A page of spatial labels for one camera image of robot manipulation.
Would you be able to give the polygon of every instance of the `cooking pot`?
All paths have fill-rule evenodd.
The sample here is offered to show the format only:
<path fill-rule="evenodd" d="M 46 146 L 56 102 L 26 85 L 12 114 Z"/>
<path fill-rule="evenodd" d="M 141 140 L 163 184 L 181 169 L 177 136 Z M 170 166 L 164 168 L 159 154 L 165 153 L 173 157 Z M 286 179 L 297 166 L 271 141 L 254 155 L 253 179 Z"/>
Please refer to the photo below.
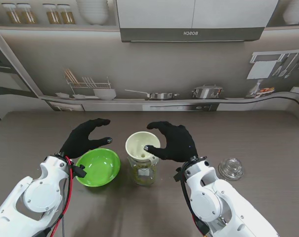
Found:
<path fill-rule="evenodd" d="M 216 85 L 204 85 L 194 88 L 193 99 L 217 98 L 222 92 L 223 87 Z"/>
<path fill-rule="evenodd" d="M 147 94 L 147 98 L 151 100 L 170 100 L 170 99 L 175 99 L 179 95 L 173 93 L 147 93 L 147 92 L 135 91 L 135 90 L 126 90 L 126 91 Z"/>

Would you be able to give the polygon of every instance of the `funnel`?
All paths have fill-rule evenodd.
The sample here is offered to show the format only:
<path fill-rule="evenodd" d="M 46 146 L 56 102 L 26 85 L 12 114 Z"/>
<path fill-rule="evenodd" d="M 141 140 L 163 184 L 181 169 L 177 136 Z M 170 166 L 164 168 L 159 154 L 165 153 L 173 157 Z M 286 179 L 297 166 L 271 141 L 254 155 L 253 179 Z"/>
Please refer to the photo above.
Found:
<path fill-rule="evenodd" d="M 137 132 L 126 140 L 125 149 L 128 155 L 136 161 L 157 163 L 159 159 L 144 150 L 146 145 L 160 148 L 160 141 L 158 137 L 150 132 Z"/>

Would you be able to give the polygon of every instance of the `jar lid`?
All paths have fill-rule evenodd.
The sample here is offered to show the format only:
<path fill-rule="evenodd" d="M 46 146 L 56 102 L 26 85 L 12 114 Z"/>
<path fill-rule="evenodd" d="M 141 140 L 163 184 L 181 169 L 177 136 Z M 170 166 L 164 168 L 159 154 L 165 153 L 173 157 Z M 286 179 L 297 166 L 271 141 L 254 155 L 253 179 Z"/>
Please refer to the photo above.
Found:
<path fill-rule="evenodd" d="M 16 5 L 14 3 L 2 3 L 2 5 L 4 7 L 12 7 L 12 8 L 16 8 Z"/>
<path fill-rule="evenodd" d="M 70 5 L 68 4 L 57 4 L 58 8 L 66 8 L 66 9 L 70 9 Z"/>
<path fill-rule="evenodd" d="M 51 3 L 44 3 L 43 7 L 46 7 L 46 8 L 57 8 L 55 4 L 51 4 Z"/>
<path fill-rule="evenodd" d="M 31 5 L 28 3 L 17 3 L 17 7 L 31 8 Z"/>
<path fill-rule="evenodd" d="M 230 181 L 239 180 L 244 175 L 242 163 L 236 158 L 223 160 L 218 165 L 218 171 L 221 176 Z"/>

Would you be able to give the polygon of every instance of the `red cable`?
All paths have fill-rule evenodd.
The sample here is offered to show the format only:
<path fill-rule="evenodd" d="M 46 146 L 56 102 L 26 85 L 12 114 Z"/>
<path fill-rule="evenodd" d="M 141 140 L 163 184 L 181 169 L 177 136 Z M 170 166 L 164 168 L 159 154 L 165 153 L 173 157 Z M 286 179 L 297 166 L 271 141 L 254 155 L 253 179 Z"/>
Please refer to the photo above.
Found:
<path fill-rule="evenodd" d="M 71 168 L 71 161 L 70 161 L 70 159 L 67 156 L 65 158 L 67 159 L 67 163 L 70 166 L 70 174 L 69 174 L 70 175 L 70 183 L 69 183 L 69 190 L 70 190 L 70 192 L 69 192 L 69 198 L 68 198 L 68 201 L 66 203 L 65 210 L 62 213 L 63 215 L 65 215 L 65 213 L 66 213 L 66 211 L 68 209 L 68 206 L 69 206 L 69 203 L 70 203 L 70 198 L 71 198 L 71 192 L 72 192 L 72 168 Z M 53 229 L 50 237 L 54 236 L 54 234 L 55 234 L 55 232 L 56 232 L 56 230 L 58 228 L 58 225 L 59 225 L 60 221 L 61 221 L 61 219 L 59 219 L 58 222 L 56 223 L 56 225 L 55 225 L 55 227 L 54 227 L 54 229 Z"/>

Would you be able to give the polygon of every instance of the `table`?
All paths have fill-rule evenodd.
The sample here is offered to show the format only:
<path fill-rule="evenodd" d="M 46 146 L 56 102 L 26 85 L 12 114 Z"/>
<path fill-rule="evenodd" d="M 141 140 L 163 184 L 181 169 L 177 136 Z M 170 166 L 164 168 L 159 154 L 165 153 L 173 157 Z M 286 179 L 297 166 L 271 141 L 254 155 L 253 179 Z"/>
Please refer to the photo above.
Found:
<path fill-rule="evenodd" d="M 285 112 L 13 112 L 0 123 L 0 205 L 25 176 L 38 178 L 39 164 L 58 152 L 68 134 L 88 119 L 107 118 L 90 139 L 113 138 L 107 148 L 120 157 L 118 176 L 108 185 L 87 188 L 74 181 L 65 216 L 67 237 L 199 237 L 173 161 L 160 161 L 151 187 L 128 177 L 126 139 L 154 120 L 183 124 L 200 156 L 217 168 L 238 158 L 245 176 L 231 184 L 274 226 L 280 236 L 299 237 L 299 121 Z M 166 144 L 164 137 L 152 130 Z M 56 237 L 61 236 L 61 227 Z"/>

